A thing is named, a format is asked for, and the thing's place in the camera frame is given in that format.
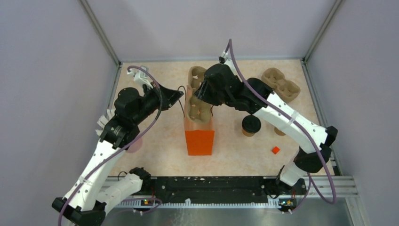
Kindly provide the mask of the orange paper bag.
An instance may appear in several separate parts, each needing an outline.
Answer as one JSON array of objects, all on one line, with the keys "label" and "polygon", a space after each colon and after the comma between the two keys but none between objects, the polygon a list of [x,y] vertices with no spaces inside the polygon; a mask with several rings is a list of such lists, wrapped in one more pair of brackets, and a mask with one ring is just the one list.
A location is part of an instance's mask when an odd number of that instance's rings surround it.
[{"label": "orange paper bag", "polygon": [[184,113],[183,124],[184,124],[184,134],[185,134],[188,155],[211,156],[213,153],[213,146],[215,139],[215,126],[214,126],[213,116],[211,118],[210,123],[197,124],[190,122]]}]

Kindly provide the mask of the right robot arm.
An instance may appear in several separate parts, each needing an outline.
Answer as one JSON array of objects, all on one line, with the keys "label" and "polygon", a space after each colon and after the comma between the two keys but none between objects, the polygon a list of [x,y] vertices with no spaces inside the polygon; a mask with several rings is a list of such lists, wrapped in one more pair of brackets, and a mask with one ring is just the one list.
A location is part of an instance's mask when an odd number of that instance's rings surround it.
[{"label": "right robot arm", "polygon": [[205,71],[194,95],[208,104],[225,104],[263,119],[298,143],[297,155],[282,168],[276,181],[282,194],[290,193],[305,174],[319,172],[330,158],[337,129],[306,119],[258,78],[241,81],[230,66],[218,63]]}]

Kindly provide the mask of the single brown paper cup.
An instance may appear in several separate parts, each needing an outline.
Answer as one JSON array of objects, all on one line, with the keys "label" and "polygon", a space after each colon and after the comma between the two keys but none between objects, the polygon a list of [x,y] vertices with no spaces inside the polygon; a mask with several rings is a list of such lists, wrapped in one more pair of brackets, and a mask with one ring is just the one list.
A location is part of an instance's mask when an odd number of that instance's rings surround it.
[{"label": "single brown paper cup", "polygon": [[256,134],[256,132],[255,133],[253,133],[253,132],[248,132],[248,131],[246,131],[246,130],[242,130],[242,134],[244,135],[244,136],[246,136],[246,137],[253,137],[255,134]]}]

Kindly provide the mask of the single pulp cup carrier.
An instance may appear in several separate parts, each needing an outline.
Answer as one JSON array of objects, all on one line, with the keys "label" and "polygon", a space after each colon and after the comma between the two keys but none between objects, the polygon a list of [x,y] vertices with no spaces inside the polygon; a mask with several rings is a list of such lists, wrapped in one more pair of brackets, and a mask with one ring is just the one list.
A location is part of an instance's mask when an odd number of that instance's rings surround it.
[{"label": "single pulp cup carrier", "polygon": [[199,100],[195,92],[204,81],[206,69],[201,66],[193,66],[188,71],[187,96],[184,106],[184,113],[188,120],[197,124],[208,124],[211,121],[211,105]]}]

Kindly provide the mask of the single black cup lid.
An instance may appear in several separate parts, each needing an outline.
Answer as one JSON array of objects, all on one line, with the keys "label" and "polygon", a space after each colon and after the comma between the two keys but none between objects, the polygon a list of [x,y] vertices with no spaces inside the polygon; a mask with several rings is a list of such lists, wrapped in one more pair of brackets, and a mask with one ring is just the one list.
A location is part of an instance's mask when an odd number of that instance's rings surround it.
[{"label": "single black cup lid", "polygon": [[241,125],[243,131],[248,134],[255,134],[259,132],[262,126],[261,121],[253,115],[248,115],[244,117]]}]

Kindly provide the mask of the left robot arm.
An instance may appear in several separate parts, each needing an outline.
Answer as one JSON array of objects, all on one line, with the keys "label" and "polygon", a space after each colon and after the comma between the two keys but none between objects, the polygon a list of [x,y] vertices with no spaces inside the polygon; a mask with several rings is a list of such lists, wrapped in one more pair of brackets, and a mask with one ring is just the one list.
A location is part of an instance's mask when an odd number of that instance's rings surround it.
[{"label": "left robot arm", "polygon": [[101,117],[96,149],[75,185],[63,197],[55,198],[52,208],[58,211],[60,226],[99,226],[108,213],[130,195],[150,191],[150,174],[134,168],[120,181],[103,189],[109,173],[126,149],[144,135],[139,124],[151,114],[160,116],[183,96],[180,90],[143,85],[144,94],[135,88],[118,93],[115,110]]}]

